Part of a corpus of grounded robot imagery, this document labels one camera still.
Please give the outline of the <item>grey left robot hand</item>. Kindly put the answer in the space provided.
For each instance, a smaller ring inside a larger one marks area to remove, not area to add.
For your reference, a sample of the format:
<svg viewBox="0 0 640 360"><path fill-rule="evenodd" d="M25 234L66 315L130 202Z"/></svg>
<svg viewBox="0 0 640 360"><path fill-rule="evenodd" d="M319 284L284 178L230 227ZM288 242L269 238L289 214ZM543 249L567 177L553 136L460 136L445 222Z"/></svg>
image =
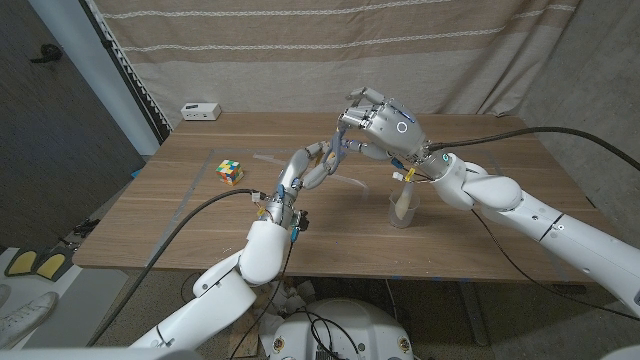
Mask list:
<svg viewBox="0 0 640 360"><path fill-rule="evenodd" d="M339 150L331 156L327 141L316 142L297 150L284 166L271 199L266 204L269 219L287 229L293 218L293 205L302 189L313 189L337 170L346 153Z"/></svg>

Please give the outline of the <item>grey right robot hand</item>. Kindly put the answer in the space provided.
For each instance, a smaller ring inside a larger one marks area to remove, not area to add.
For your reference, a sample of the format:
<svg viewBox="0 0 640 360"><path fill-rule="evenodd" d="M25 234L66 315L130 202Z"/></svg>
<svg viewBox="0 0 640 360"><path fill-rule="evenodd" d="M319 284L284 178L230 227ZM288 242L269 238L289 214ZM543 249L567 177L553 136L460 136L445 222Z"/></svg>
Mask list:
<svg viewBox="0 0 640 360"><path fill-rule="evenodd" d="M347 97L352 104L338 123L364 132L384 152L410 162L433 181L447 173L464 173L464 163L453 154L431 146L417 117L402 103L374 89L362 87Z"/></svg>

